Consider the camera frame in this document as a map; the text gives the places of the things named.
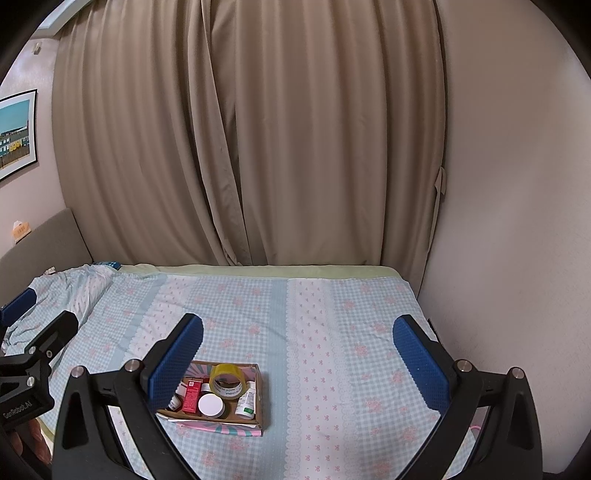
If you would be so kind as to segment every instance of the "white wall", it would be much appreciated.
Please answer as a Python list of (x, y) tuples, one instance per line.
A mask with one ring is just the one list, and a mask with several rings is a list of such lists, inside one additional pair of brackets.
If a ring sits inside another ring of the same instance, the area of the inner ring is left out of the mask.
[(419, 302), (455, 358), (522, 366), (544, 469), (591, 428), (591, 80), (529, 0), (438, 0), (447, 196)]
[[(43, 44), (41, 52), (33, 55), (38, 41)], [(51, 130), (51, 88), (58, 44), (51, 38), (28, 42), (0, 85), (0, 98), (38, 90), (38, 163), (0, 182), (0, 256), (13, 245), (11, 232), (16, 220), (29, 222), (35, 228), (65, 207)]]

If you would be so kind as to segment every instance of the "bed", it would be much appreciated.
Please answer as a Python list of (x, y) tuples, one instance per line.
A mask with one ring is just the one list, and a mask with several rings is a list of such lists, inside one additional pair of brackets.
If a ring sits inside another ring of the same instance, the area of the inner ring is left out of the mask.
[[(390, 268), (85, 264), (35, 276), (37, 304), (7, 331), (5, 349), (21, 353), (62, 310), (76, 314), (79, 332), (52, 362), (57, 406), (74, 366), (93, 373), (142, 358), (185, 312), (205, 326), (196, 359), (259, 364), (262, 437), (162, 420), (207, 480), (394, 479), (439, 420), (392, 343), (392, 324), (410, 314), (435, 335), (410, 286)], [(49, 436), (57, 413), (58, 407), (41, 418)], [(135, 471), (150, 478), (120, 413), (111, 413)], [(468, 433), (447, 476), (462, 470), (473, 445)]]

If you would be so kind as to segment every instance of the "blue gripper pad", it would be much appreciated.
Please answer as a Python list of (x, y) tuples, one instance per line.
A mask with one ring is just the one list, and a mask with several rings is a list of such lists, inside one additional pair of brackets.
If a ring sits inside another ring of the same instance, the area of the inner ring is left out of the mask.
[(32, 288), (26, 289), (0, 310), (0, 327), (10, 327), (36, 303), (37, 294), (35, 290)]
[(394, 321), (392, 337), (427, 407), (443, 415), (450, 403), (447, 377), (403, 317)]
[[(166, 343), (170, 343), (170, 341), (172, 343), (164, 353), (162, 347), (166, 347)], [(148, 369), (150, 368), (150, 357), (162, 359), (151, 369), (151, 372), (144, 370), (150, 374), (145, 389), (150, 411), (156, 412), (159, 408), (168, 406), (202, 342), (203, 322), (201, 318), (193, 313), (186, 313), (168, 338), (156, 342), (148, 352), (144, 358)]]

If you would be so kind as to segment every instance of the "red box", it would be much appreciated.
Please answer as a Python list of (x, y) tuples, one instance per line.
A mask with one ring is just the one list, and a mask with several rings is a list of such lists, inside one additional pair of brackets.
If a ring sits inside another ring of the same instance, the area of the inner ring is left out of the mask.
[(183, 402), (183, 412), (197, 413), (197, 401), (201, 391), (202, 379), (189, 380), (187, 383), (187, 394)]

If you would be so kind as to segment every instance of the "picture frame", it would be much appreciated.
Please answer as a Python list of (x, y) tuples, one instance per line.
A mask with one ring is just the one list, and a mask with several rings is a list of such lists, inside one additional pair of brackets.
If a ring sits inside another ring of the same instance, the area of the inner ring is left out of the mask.
[(0, 183), (37, 162), (37, 90), (0, 100)]

